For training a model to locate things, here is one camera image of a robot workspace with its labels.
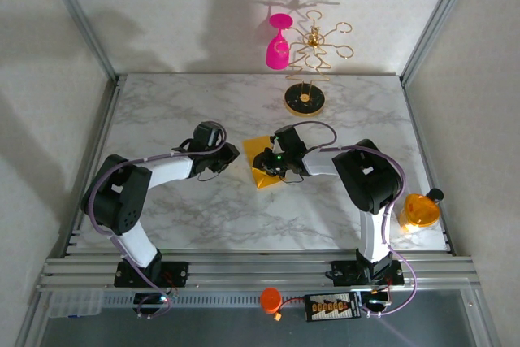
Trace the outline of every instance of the aluminum frame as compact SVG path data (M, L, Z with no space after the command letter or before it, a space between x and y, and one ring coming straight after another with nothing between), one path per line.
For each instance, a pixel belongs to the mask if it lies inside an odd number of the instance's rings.
M62 0L65 4L65 7L68 9L69 14L71 15L74 23L76 24L78 30L83 36L84 41L89 47L90 51L94 55L94 57L99 62L99 65L103 69L106 74L106 77L112 82L117 81L117 74L115 73L114 68L112 67L111 61L108 59L108 56L101 45L101 42L96 37L92 27L90 26L89 21L83 9L81 8L78 0Z
M110 131L115 108L124 87L125 78L121 78L114 93L110 97L102 129L99 132L92 166L86 175L85 186L95 174L102 157L106 137ZM121 261L116 249L81 249L76 247L76 235L83 221L83 214L78 210L70 236L67 256L49 258L44 264L37 285L37 304L28 316L28 325L20 334L17 346L34 346L41 343L48 319L49 301L53 293L64 289L102 288L106 294L133 295L131 288L115 288L113 285L117 263ZM479 278L473 262L469 257L456 257L444 251L401 251L410 261L418 274L418 289L479 289ZM335 288L324 272L330 270L330 262L334 260L354 260L353 251L220 251L204 252L200 250L163 251L165 261L185 261L190 263L188 283L181 293L188 302L191 297L207 294L228 294L250 296L268 286L275 285L284 294L334 292L346 290L367 290L366 286L351 288ZM405 277L404 287L400 290L411 290L411 273L403 264ZM139 288L139 292L151 291ZM472 330L478 332L475 338L483 342L479 345L498 345L493 342L494 327L490 318L481 311L481 301L468 316L474 316Z
M446 18L448 18L448 15L453 9L456 1L457 0L439 0L437 2L426 27L422 31L417 45L414 47L414 51L410 55L409 60L401 73L401 83L403 84L403 87L406 88L410 85L415 73L426 58L437 34L444 25L444 22L446 21Z
M408 90L405 89L404 85L403 87L403 95L405 97L406 106L408 108L409 117L412 123L412 128L414 128L415 138L417 139L417 144L419 147L419 153L421 154L422 164L424 165L424 169L426 171L428 183L430 184L431 188L434 187L440 187L439 186L439 178L436 174L435 169L433 168L431 155L428 152L428 148L425 146L425 137L424 132L420 124L415 119L415 110L413 108L413 105L410 102L410 96L408 94ZM456 255L457 254L457 247L453 244L451 240L451 236L449 234L449 229L447 227L445 218L448 215L448 212L446 211L446 208L444 207L443 203L441 202L439 205L440 208L440 226L442 227L444 239L446 241L446 245L448 246L448 251L451 254Z
M481 288L462 289L462 300L477 347L501 345Z

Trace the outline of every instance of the circuit board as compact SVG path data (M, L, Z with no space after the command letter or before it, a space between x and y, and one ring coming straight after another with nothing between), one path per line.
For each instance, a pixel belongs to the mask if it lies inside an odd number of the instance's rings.
M308 294L304 298L308 322L361 318L360 298L356 293Z

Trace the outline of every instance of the pink wine glass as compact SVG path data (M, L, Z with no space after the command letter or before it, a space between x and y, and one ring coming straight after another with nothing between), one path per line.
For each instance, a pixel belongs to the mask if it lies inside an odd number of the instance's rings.
M282 35L282 30L293 26L293 18L287 14L274 14L269 23L278 29L278 34L267 47L266 64L271 69L285 69L289 65L289 45Z

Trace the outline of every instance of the marble surface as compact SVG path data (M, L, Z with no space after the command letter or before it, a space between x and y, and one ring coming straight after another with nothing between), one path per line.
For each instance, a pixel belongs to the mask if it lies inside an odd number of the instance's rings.
M220 176L171 182L151 189L141 222L160 249L355 249L358 209L337 177L257 190L243 153L244 139L272 134L301 119L282 97L291 85L279 75L128 76L103 153L137 158L164 153L191 137L203 120L217 120L240 157ZM327 97L318 120L338 132L337 145L370 138L405 169L407 193L425 193L427 177L396 76L333 76L321 85ZM330 140L318 125L298 128L307 146ZM202 179L210 177L210 172ZM397 209L404 199L397 203ZM445 249L439 223L404 234L391 219L396 249ZM110 243L85 218L79 247Z

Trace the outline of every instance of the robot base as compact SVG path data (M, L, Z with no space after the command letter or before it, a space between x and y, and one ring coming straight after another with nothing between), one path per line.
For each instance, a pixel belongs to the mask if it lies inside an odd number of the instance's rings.
M188 279L187 262L160 262L159 264L161 268L158 271L158 276L152 279L159 288L183 288L186 286ZM118 264L114 286L116 288L149 288L149 285L127 262Z
M299 83L287 89L284 95L287 110L300 117L318 115L325 104L323 91L309 83Z
M371 280L359 268L359 262L335 261L331 263L332 271L326 274L334 282L334 286L404 286L405 278L401 263L398 260L392 260L388 267L384 268L379 274Z

